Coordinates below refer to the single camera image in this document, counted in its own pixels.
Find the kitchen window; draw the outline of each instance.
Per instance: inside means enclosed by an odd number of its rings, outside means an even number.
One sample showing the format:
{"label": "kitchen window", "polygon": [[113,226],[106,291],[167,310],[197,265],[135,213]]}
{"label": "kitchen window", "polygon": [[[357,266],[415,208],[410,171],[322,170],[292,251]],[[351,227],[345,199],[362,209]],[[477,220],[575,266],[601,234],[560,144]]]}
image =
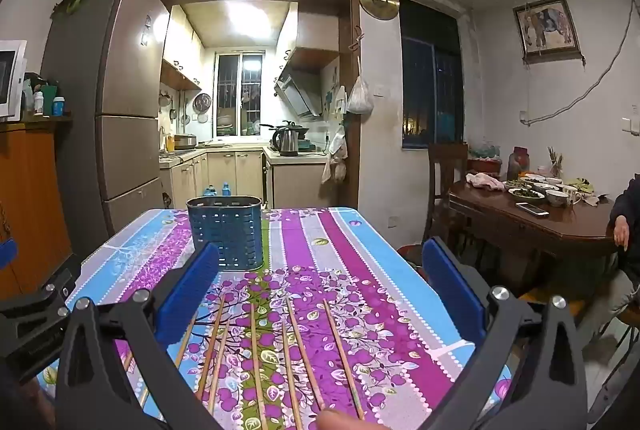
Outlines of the kitchen window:
{"label": "kitchen window", "polygon": [[262,52],[216,55],[213,137],[260,133]]}
{"label": "kitchen window", "polygon": [[461,142],[462,57],[455,18],[400,0],[402,148]]}

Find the refrigerator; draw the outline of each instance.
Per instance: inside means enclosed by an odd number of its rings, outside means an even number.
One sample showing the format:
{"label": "refrigerator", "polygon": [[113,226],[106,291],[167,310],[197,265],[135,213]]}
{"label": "refrigerator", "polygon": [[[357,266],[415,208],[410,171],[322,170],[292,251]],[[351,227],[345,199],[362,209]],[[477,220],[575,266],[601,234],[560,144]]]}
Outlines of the refrigerator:
{"label": "refrigerator", "polygon": [[58,82],[72,114],[56,132],[56,171],[82,258],[164,207],[158,93],[168,19],[160,0],[81,0],[52,16],[41,76]]}

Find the electrical cord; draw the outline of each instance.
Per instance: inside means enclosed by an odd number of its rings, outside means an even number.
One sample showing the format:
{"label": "electrical cord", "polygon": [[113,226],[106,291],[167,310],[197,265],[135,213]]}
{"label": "electrical cord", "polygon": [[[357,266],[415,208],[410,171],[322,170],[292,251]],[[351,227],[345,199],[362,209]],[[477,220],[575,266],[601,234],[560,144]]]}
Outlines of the electrical cord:
{"label": "electrical cord", "polygon": [[536,117],[535,119],[529,119],[529,120],[521,119],[520,122],[522,124],[524,124],[526,126],[531,126],[533,123],[539,123],[540,121],[546,121],[547,119],[551,119],[553,117],[556,117],[557,115],[560,115],[562,112],[566,112],[567,110],[572,108],[576,103],[582,101],[585,97],[587,97],[589,95],[589,93],[591,92],[591,90],[593,90],[594,88],[596,88],[600,84],[600,82],[602,81],[602,78],[604,78],[608,74],[608,72],[611,70],[611,67],[613,66],[614,62],[616,61],[616,59],[620,55],[620,52],[622,51],[622,46],[625,44],[626,36],[628,35],[628,32],[629,32],[629,26],[631,25],[631,16],[633,15],[634,7],[636,8],[636,12],[638,13],[638,17],[640,17],[640,7],[636,3],[636,0],[631,0],[631,9],[629,9],[629,17],[628,17],[628,19],[626,21],[625,34],[624,34],[624,36],[622,38],[622,41],[620,42],[620,47],[618,47],[618,50],[616,51],[616,55],[613,57],[613,59],[611,60],[611,63],[609,63],[609,66],[602,73],[602,75],[598,78],[598,80],[594,84],[592,84],[584,94],[582,94],[580,97],[577,97],[576,99],[574,99],[569,105],[564,106],[564,107],[560,108],[559,110],[556,110],[552,114],[542,115],[540,117]]}

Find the pink cloth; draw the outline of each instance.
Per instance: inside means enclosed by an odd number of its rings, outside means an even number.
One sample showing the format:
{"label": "pink cloth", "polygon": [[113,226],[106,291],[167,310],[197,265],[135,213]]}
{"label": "pink cloth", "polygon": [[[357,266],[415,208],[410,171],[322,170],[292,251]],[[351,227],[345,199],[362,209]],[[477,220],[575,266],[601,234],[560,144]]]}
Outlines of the pink cloth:
{"label": "pink cloth", "polygon": [[488,188],[489,190],[504,191],[504,184],[487,174],[466,174],[466,181],[474,188]]}

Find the framed painting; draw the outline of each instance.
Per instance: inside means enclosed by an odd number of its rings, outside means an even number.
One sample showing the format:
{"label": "framed painting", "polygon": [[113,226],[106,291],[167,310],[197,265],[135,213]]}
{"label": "framed painting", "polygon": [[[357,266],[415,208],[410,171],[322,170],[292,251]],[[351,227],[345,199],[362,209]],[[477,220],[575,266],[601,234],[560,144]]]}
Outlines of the framed painting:
{"label": "framed painting", "polygon": [[566,0],[539,0],[516,7],[513,13],[527,63],[582,58]]}

